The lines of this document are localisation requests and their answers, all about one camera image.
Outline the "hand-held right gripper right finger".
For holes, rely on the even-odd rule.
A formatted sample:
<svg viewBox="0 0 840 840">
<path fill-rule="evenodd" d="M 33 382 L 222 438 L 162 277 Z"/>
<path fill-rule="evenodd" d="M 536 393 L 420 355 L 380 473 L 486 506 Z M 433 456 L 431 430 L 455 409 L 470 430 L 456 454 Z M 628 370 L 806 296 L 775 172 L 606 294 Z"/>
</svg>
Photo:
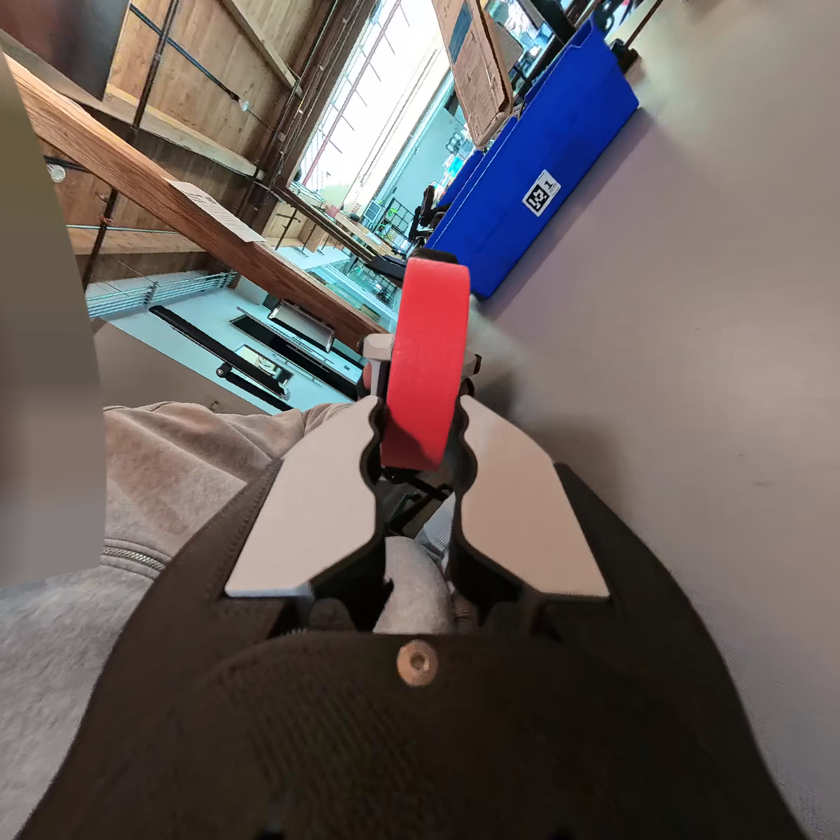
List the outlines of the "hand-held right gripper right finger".
<svg viewBox="0 0 840 840">
<path fill-rule="evenodd" d="M 473 396 L 459 398 L 449 572 L 468 599 L 607 599 L 551 457 Z"/>
</svg>

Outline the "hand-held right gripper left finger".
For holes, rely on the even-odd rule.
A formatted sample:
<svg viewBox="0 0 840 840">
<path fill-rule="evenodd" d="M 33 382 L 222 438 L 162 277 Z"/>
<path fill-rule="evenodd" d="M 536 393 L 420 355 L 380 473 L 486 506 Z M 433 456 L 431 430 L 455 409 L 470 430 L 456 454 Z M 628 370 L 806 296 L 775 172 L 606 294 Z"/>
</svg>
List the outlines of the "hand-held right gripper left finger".
<svg viewBox="0 0 840 840">
<path fill-rule="evenodd" d="M 384 584 L 382 515 L 369 468 L 382 402 L 368 395 L 307 434 L 282 461 L 225 594 L 339 598 Z"/>
</svg>

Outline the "black office chair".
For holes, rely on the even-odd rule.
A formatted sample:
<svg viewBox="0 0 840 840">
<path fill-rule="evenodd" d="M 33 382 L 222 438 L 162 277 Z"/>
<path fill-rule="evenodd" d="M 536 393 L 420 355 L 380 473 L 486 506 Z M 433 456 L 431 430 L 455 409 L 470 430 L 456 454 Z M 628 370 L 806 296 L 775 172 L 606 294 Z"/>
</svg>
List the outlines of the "black office chair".
<svg viewBox="0 0 840 840">
<path fill-rule="evenodd" d="M 425 246 L 451 207 L 451 203 L 436 203 L 435 194 L 435 184 L 429 184 L 423 191 L 422 202 L 415 208 L 407 235 L 410 249 Z"/>
</svg>

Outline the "blue plastic bin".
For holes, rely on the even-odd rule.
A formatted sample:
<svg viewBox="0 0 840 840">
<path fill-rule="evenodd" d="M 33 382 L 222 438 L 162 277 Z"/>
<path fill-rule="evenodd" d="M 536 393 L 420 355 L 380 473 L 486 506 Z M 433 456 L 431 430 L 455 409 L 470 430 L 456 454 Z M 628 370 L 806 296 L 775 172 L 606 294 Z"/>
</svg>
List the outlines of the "blue plastic bin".
<svg viewBox="0 0 840 840">
<path fill-rule="evenodd" d="M 466 185 L 478 165 L 482 162 L 484 156 L 485 152 L 483 150 L 472 150 L 469 157 L 458 170 L 454 180 L 446 187 L 444 193 L 441 195 L 440 200 L 437 203 L 438 212 L 444 212 L 445 209 L 455 201 L 457 195 Z"/>
<path fill-rule="evenodd" d="M 491 297 L 638 108 L 589 17 L 510 116 L 427 247 Z"/>
</svg>

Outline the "person's grey zip hoodie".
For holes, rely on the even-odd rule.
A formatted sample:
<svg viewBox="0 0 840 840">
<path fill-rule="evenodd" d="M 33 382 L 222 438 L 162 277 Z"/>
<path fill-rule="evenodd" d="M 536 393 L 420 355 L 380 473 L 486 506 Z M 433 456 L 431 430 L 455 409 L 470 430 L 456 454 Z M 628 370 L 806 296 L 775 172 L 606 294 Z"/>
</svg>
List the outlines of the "person's grey zip hoodie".
<svg viewBox="0 0 840 840">
<path fill-rule="evenodd" d="M 94 568 L 2 589 L 1 837 L 58 771 L 134 608 L 210 518 L 348 403 L 268 415 L 197 404 L 110 407 L 107 498 Z"/>
</svg>

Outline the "large window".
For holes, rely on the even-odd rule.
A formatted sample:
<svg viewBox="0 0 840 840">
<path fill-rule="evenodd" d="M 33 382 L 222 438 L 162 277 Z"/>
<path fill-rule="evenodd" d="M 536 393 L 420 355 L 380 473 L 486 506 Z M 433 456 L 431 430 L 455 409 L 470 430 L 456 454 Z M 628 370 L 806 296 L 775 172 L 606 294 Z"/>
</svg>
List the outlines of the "large window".
<svg viewBox="0 0 840 840">
<path fill-rule="evenodd" d="M 362 216 L 393 202 L 412 212 L 452 175 L 465 121 L 432 2 L 379 2 L 293 179 Z"/>
</svg>

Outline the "brown cardboard box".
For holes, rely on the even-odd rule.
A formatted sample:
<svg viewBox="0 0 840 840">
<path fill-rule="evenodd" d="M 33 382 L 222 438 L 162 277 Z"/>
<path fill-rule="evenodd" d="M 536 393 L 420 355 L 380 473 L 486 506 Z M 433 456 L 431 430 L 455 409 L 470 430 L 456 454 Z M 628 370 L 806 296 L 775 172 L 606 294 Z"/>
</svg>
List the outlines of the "brown cardboard box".
<svg viewBox="0 0 840 840">
<path fill-rule="evenodd" d="M 493 21 L 477 1 L 433 1 L 469 136 L 479 150 L 513 111 L 514 94 Z"/>
</svg>

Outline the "white paper label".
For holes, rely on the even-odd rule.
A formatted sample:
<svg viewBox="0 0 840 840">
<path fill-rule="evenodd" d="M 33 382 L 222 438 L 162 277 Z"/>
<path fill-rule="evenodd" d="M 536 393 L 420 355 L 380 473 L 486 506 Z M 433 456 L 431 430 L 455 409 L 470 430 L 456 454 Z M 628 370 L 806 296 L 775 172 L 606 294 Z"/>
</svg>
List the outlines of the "white paper label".
<svg viewBox="0 0 840 840">
<path fill-rule="evenodd" d="M 238 219 L 200 187 L 189 182 L 174 180 L 168 180 L 167 182 L 241 241 L 252 244 L 264 244 L 266 242 L 262 235 Z"/>
</svg>

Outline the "dark brown wooden beam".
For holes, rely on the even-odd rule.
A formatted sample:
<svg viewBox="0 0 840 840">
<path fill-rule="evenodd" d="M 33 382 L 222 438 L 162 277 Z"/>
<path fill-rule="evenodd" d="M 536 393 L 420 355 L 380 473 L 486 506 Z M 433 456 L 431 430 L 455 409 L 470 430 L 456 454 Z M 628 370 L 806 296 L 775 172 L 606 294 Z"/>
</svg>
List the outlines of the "dark brown wooden beam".
<svg viewBox="0 0 840 840">
<path fill-rule="evenodd" d="M 352 308 L 277 252 L 242 240 L 176 187 L 158 164 L 14 58 L 6 56 L 6 63 L 40 139 L 67 153 L 73 161 L 263 291 L 295 303 L 325 322 L 341 342 L 355 346 L 370 334 L 386 332 L 382 325 Z"/>
</svg>

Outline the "black clamp stand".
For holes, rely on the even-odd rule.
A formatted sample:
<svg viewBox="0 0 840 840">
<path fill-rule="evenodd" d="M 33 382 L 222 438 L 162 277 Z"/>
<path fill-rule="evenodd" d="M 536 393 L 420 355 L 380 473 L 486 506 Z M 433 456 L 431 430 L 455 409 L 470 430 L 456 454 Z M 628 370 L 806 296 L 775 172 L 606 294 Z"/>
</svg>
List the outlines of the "black clamp stand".
<svg viewBox="0 0 840 840">
<path fill-rule="evenodd" d="M 634 21 L 631 22 L 633 27 L 628 31 L 628 34 L 626 36 L 616 37 L 610 43 L 612 55 L 616 58 L 617 65 L 623 74 L 627 74 L 627 72 L 638 61 L 639 54 L 634 46 L 635 41 L 660 9 L 662 4 L 663 1 L 644 2 L 644 8 L 642 8 L 644 15 L 642 17 L 636 15 L 634 17 Z"/>
</svg>

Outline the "black ceiling light rail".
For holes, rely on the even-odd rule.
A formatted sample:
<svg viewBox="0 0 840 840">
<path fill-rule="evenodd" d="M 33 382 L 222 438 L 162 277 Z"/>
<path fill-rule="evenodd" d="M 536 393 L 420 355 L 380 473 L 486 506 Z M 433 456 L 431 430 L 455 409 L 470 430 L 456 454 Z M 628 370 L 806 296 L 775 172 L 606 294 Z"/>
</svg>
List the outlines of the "black ceiling light rail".
<svg viewBox="0 0 840 840">
<path fill-rule="evenodd" d="M 217 359 L 217 378 L 282 412 L 291 409 L 286 401 L 291 372 L 281 364 L 248 345 L 238 351 L 231 350 L 163 306 L 154 306 L 150 312 Z"/>
</svg>

